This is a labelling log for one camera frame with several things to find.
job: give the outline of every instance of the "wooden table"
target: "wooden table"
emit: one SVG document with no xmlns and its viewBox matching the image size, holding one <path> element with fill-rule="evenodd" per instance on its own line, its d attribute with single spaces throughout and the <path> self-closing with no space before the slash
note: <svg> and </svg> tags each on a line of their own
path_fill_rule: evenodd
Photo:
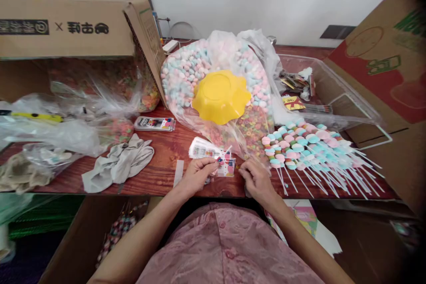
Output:
<svg viewBox="0 0 426 284">
<path fill-rule="evenodd" d="M 277 46 L 277 53 L 304 55 L 318 59 L 323 59 L 332 51 L 327 48 L 312 48 L 312 47 L 287 47 Z M 165 109 L 161 104 L 150 113 L 144 115 L 150 117 L 174 117 L 171 112 Z M 122 194 L 122 195 L 152 195 L 162 196 L 167 194 L 174 182 L 174 175 L 177 160 L 184 160 L 184 169 L 188 166 L 190 158 L 188 156 L 189 146 L 194 137 L 195 132 L 184 127 L 182 124 L 176 124 L 176 130 L 173 132 L 137 132 L 138 136 L 144 140 L 152 140 L 151 146 L 155 150 L 155 154 L 151 162 L 136 176 L 129 178 L 124 184 L 114 184 L 101 194 Z M 24 143 L 12 144 L 9 148 L 0 154 L 0 164 L 4 164 L 7 159 L 20 152 Z M 57 176 L 49 185 L 37 187 L 33 192 L 37 193 L 84 193 L 81 174 L 93 169 L 95 158 L 83 157 L 74 162 L 70 167 L 65 169 Z M 241 165 L 242 161 L 237 159 L 237 165 Z M 283 170 L 284 180 L 288 183 L 287 189 L 288 198 L 311 198 L 303 184 L 294 172 L 291 172 L 291 177 L 296 185 L 298 193 L 294 190 L 289 178 Z M 328 195 L 323 193 L 319 187 L 310 184 L 305 175 L 301 175 L 305 184 L 309 187 L 312 195 L 315 198 L 336 198 L 333 192 L 323 183 L 328 190 Z M 284 190 L 278 178 L 276 171 L 272 172 L 272 184 L 277 192 L 284 197 Z M 374 193 L 368 195 L 370 199 L 396 199 L 398 198 L 395 192 L 387 185 L 385 180 L 378 177 L 376 181 L 385 190 L 384 193 L 378 190 L 380 197 Z M 340 198 L 363 199 L 363 196 L 357 192 L 354 195 L 351 191 L 349 196 L 342 190 L 337 191 Z M 215 177 L 214 182 L 206 185 L 204 189 L 196 194 L 204 197 L 245 197 L 244 180 L 236 171 L 234 177 Z"/>
</svg>

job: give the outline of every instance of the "woman's left hand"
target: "woman's left hand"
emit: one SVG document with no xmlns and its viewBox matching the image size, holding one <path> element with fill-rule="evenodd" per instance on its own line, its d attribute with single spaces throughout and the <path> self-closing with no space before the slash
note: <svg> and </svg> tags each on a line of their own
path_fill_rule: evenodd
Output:
<svg viewBox="0 0 426 284">
<path fill-rule="evenodd" d="M 216 162 L 214 158 L 194 159 L 190 162 L 176 189 L 189 199 L 204 187 L 209 174 L 218 168 L 219 162 Z"/>
</svg>

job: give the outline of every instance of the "power strip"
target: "power strip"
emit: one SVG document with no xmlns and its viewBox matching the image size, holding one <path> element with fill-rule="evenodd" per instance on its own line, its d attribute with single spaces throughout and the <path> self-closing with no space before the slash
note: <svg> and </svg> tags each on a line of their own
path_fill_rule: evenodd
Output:
<svg viewBox="0 0 426 284">
<path fill-rule="evenodd" d="M 166 54 L 169 54 L 173 49 L 179 44 L 176 40 L 170 40 L 163 46 L 163 51 Z"/>
</svg>

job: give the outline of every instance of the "yellow plastic bowl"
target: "yellow plastic bowl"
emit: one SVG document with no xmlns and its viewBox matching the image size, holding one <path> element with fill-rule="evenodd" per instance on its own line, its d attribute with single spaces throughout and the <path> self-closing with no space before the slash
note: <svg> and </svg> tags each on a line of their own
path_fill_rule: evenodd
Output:
<svg viewBox="0 0 426 284">
<path fill-rule="evenodd" d="M 236 77 L 230 70 L 210 72 L 194 89 L 192 107 L 200 118 L 224 125 L 244 114 L 251 99 L 244 77 Z"/>
</svg>

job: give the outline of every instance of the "yellow utility knife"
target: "yellow utility knife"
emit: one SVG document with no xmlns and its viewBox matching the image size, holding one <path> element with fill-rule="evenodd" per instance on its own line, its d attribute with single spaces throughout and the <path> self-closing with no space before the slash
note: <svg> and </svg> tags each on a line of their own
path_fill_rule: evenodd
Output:
<svg viewBox="0 0 426 284">
<path fill-rule="evenodd" d="M 63 121 L 63 118 L 60 115 L 55 115 L 55 114 L 21 113 L 21 112 L 12 112 L 10 110 L 0 110 L 0 115 L 22 116 L 22 117 L 31 118 L 31 119 L 49 120 L 54 122 Z"/>
</svg>

